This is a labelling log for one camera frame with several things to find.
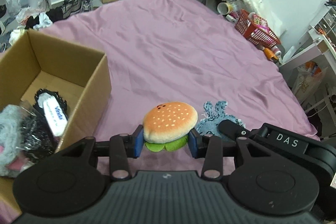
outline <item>cardboard box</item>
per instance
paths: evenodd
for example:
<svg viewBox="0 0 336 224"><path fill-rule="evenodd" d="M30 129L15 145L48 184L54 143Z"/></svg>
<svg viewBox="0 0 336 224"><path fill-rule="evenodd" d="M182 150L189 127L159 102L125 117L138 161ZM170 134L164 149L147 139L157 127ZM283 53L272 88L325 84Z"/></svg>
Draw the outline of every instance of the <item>cardboard box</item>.
<svg viewBox="0 0 336 224"><path fill-rule="evenodd" d="M106 54L29 30L0 58L0 110L19 105L40 88L58 91L68 103L68 124L57 151L92 136L110 97ZM20 211L13 179L0 177L0 198Z"/></svg>

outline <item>blue rabbit plush toy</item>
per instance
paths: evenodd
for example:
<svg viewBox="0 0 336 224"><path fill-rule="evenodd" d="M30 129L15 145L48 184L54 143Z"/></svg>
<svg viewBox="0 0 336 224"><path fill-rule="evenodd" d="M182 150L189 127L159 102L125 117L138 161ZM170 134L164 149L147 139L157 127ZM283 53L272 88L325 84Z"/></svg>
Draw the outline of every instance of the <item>blue rabbit plush toy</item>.
<svg viewBox="0 0 336 224"><path fill-rule="evenodd" d="M208 114L207 118L200 120L199 123L195 126L200 135L213 134L215 136L221 137L224 141L231 141L228 137L218 131L219 123L223 120L230 120L239 124L240 126L245 127L245 124L241 119L237 119L235 116L225 113L224 109L226 106L226 101L218 101L215 105L215 110L213 110L212 102L205 102L203 107L204 111Z"/></svg>

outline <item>hamburger plush toy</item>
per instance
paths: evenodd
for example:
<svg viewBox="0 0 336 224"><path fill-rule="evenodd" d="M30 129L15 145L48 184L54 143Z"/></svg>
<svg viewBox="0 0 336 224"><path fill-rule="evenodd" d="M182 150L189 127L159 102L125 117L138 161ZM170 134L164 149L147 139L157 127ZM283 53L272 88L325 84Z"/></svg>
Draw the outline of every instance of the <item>hamburger plush toy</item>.
<svg viewBox="0 0 336 224"><path fill-rule="evenodd" d="M196 110L186 103L169 102L158 105L143 119L146 147L153 152L175 151L188 142L188 133L196 125Z"/></svg>

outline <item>red plastic basket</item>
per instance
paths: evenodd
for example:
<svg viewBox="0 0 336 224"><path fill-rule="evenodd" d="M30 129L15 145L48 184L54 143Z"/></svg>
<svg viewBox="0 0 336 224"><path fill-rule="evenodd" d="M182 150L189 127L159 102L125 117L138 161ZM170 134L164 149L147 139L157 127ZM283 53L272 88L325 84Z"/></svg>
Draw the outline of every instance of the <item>red plastic basket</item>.
<svg viewBox="0 0 336 224"><path fill-rule="evenodd" d="M239 20L236 22L235 28L252 44L261 44L266 48L272 48L276 44L281 44L279 38L269 29L269 33L257 27L248 17L245 10L241 10Z"/></svg>

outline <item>pink bed sheet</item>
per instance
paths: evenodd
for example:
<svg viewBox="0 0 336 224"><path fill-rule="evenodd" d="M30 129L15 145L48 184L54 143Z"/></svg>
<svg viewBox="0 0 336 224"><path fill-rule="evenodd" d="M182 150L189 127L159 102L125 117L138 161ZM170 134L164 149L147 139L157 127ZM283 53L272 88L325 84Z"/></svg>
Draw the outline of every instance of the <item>pink bed sheet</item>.
<svg viewBox="0 0 336 224"><path fill-rule="evenodd" d="M318 139L275 64L233 24L196 0L122 0L71 16L43 32L106 52L111 98L97 140L132 133L156 105L182 101L202 118L205 101L226 100L226 112L247 129L264 122ZM132 170L197 170L204 160L188 146L129 160ZM107 159L99 170L108 172ZM224 173L234 170L224 159Z"/></svg>

